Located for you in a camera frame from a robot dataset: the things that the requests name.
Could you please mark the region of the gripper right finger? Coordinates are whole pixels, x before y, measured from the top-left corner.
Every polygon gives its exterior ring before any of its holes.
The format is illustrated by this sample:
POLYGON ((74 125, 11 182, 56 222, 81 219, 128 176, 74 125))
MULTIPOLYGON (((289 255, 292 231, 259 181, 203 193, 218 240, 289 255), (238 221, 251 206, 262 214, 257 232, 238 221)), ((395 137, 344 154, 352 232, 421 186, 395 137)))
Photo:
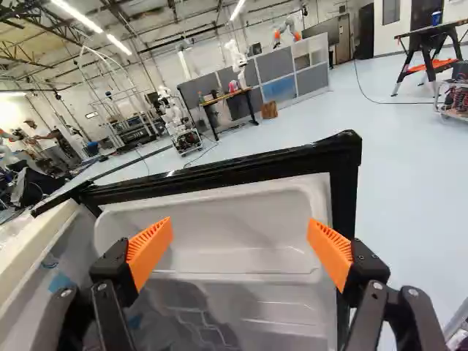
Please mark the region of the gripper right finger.
POLYGON ((344 350, 376 350, 384 322, 398 350, 446 350, 430 297, 413 286, 389 287, 389 267, 361 240, 315 219, 307 239, 344 302, 355 309, 344 350))

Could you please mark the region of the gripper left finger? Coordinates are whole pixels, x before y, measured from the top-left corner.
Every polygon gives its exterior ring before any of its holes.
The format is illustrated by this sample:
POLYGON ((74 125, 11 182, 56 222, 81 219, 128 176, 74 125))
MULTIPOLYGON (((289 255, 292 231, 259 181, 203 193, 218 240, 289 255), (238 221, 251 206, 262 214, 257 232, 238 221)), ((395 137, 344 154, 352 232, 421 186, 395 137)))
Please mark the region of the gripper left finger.
POLYGON ((33 340, 34 350, 81 350, 91 324, 101 350, 134 350, 124 309, 138 298, 173 239, 170 218, 132 238, 117 240, 90 268, 91 284, 69 285, 50 298, 33 340))

